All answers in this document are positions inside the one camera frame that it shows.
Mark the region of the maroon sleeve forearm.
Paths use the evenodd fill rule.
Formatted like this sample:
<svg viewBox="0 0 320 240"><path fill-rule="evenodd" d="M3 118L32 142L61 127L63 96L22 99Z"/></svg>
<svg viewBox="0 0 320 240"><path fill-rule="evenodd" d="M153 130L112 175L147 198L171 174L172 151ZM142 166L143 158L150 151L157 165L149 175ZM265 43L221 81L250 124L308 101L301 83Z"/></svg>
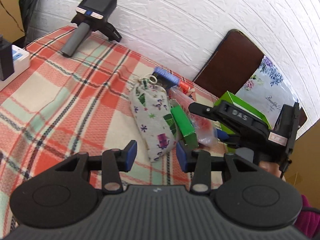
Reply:
<svg viewBox="0 0 320 240"><path fill-rule="evenodd" d="M319 233L319 214L303 211L299 214L295 227L309 238Z"/></svg>

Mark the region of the person's right hand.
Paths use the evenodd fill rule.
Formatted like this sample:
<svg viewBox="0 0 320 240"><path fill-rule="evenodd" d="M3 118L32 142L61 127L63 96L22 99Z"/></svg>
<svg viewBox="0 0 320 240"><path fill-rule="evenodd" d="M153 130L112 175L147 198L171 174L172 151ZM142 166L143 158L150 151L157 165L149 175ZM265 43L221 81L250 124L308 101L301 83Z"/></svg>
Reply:
<svg viewBox="0 0 320 240"><path fill-rule="evenodd" d="M281 170L279 169L279 165L277 163L271 163L268 161L260 161L259 167L263 170L273 174L276 177L281 178L283 181L286 181L284 175L281 174Z"/></svg>

